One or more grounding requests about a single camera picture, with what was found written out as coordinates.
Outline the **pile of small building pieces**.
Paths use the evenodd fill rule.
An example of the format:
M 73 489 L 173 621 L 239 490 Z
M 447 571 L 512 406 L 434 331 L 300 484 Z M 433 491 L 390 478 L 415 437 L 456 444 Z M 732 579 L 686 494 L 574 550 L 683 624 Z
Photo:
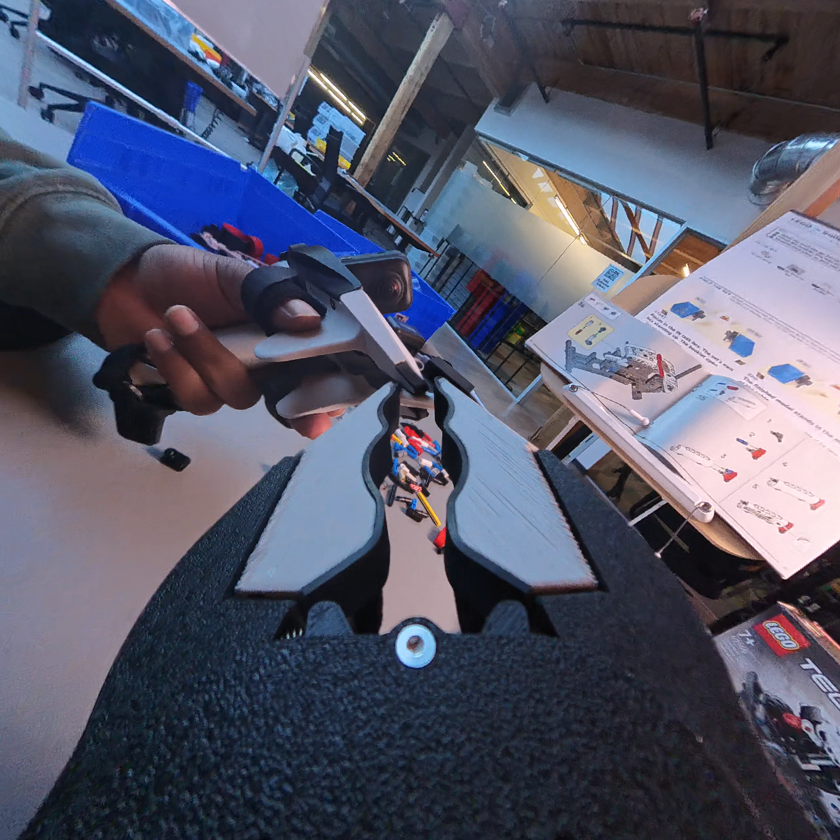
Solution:
M 382 485 L 385 505 L 427 528 L 427 538 L 438 556 L 447 540 L 446 498 L 452 481 L 442 463 L 440 443 L 422 428 L 398 424 L 390 437 L 391 466 Z

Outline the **person's left hand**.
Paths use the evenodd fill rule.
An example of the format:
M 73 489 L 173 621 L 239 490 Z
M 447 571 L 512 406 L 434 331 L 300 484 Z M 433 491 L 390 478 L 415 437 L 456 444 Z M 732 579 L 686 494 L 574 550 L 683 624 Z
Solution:
M 178 406 L 206 416 L 245 410 L 260 399 L 243 363 L 214 330 L 248 321 L 240 288 L 244 262 L 180 245 L 156 245 L 121 268 L 96 310 L 99 345 L 141 343 Z

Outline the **person's left forearm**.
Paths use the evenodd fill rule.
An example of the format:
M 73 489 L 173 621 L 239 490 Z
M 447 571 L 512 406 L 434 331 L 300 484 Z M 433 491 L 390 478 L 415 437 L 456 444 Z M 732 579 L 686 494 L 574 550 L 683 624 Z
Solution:
M 124 216 L 88 173 L 2 133 L 2 351 L 72 333 L 102 346 L 96 312 L 110 280 L 171 243 Z

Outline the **stack of coloured crates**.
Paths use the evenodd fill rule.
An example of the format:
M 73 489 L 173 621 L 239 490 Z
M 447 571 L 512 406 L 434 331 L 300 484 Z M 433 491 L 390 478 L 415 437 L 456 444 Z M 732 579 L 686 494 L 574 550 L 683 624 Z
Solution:
M 546 325 L 546 321 L 518 297 L 476 269 L 462 279 L 449 297 L 455 314 L 449 326 L 485 362 L 492 354 L 516 349 Z

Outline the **grey desk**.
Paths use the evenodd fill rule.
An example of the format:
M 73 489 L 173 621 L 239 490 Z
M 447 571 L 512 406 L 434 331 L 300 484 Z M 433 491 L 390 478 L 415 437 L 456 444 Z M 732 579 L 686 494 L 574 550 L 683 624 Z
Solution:
M 2 838 L 88 744 L 129 636 L 140 684 L 108 685 L 118 732 L 39 836 L 562 838 L 524 637 L 445 637 L 431 687 L 376 634 L 281 641 L 289 605 L 228 586 L 291 433 L 256 409 L 177 421 L 198 464 L 176 476 L 110 430 L 101 359 L 82 338 L 2 353 Z

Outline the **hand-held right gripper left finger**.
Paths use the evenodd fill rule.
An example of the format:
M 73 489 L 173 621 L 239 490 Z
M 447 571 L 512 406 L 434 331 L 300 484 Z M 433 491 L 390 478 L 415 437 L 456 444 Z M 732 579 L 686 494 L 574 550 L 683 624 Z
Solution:
M 382 625 L 390 542 L 381 485 L 392 469 L 401 390 L 384 385 L 301 454 L 235 593 L 335 602 L 359 633 Z

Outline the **white book stand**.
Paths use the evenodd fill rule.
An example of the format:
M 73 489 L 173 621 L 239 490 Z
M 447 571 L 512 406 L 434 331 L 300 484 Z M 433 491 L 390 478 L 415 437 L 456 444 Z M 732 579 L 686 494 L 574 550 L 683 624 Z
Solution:
M 580 385 L 563 385 L 559 398 L 604 445 L 655 489 L 663 502 L 679 510 L 684 523 L 691 523 L 717 549 L 726 549 L 721 535 L 711 526 L 716 510 L 700 489 L 647 448 L 592 392 Z

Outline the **metal ventilation duct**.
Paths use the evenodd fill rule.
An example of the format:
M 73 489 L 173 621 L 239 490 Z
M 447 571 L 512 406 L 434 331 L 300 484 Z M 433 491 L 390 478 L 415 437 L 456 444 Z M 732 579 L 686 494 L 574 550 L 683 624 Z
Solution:
M 839 142 L 838 132 L 804 133 L 775 144 L 753 165 L 749 200 L 766 207 L 825 152 Z

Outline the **toy truck set box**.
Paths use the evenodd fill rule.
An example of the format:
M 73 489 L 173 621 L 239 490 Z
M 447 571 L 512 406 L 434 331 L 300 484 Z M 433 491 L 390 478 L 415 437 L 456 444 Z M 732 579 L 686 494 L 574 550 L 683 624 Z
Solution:
M 777 776 L 821 838 L 839 838 L 839 648 L 778 603 L 714 636 Z

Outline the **wooden support post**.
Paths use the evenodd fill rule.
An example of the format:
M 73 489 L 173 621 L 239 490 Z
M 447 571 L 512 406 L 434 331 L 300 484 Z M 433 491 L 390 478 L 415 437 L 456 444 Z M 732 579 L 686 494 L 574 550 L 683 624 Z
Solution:
M 444 11 L 437 13 L 429 25 L 412 63 L 406 70 L 394 97 L 355 167 L 353 178 L 362 188 L 368 186 L 380 163 L 386 157 L 396 132 L 454 30 L 451 17 Z

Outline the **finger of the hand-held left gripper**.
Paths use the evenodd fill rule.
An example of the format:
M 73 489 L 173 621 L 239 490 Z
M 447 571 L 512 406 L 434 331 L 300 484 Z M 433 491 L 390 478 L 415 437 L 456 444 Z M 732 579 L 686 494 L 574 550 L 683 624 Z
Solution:
M 377 368 L 413 395 L 425 393 L 427 384 L 417 362 L 366 292 L 362 288 L 347 291 L 340 304 L 359 323 L 362 352 Z

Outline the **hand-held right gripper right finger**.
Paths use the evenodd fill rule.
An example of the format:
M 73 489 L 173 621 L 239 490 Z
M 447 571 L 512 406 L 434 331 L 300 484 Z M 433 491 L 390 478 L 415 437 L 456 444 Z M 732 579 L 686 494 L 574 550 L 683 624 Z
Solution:
M 596 592 L 599 580 L 536 449 L 443 377 L 434 383 L 446 507 L 444 569 L 463 633 L 480 633 L 512 602 L 524 627 L 547 633 L 542 599 Z

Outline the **open instruction booklet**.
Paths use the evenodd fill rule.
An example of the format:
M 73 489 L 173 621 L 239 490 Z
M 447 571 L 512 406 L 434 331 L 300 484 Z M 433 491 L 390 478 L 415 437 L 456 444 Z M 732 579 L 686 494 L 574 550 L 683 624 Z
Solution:
M 838 542 L 838 246 L 788 212 L 636 317 L 592 291 L 526 342 L 782 579 Z

